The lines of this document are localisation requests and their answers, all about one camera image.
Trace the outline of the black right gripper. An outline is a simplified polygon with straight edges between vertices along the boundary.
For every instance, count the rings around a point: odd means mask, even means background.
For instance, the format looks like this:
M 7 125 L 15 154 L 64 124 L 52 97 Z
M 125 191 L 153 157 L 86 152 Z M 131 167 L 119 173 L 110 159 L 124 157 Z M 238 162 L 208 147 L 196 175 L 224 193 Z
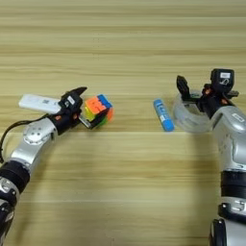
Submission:
M 190 91 L 185 77 L 178 75 L 177 89 L 184 101 L 190 101 Z M 214 87 L 212 84 L 204 84 L 202 95 L 192 99 L 200 112 L 204 112 L 208 118 L 212 118 L 214 114 L 223 107 L 233 106 L 231 101 L 233 97 L 237 97 L 239 92 L 233 90 L 232 86 Z

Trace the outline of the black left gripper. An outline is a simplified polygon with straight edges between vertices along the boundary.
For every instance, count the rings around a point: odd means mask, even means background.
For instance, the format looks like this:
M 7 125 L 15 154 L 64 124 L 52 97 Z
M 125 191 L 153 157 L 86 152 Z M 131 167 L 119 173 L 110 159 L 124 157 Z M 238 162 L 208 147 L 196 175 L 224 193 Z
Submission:
M 87 90 L 86 86 L 80 86 L 70 90 L 69 94 L 80 97 L 86 90 Z M 95 127 L 98 127 L 104 121 L 105 118 L 106 118 L 105 115 L 99 115 L 96 116 L 92 121 L 89 121 L 82 115 L 79 116 L 77 113 L 72 113 L 72 114 L 58 114 L 54 117 L 54 120 L 55 120 L 55 126 L 58 131 L 58 135 L 62 135 L 69 129 L 76 127 L 80 123 L 80 121 L 88 129 L 92 130 Z

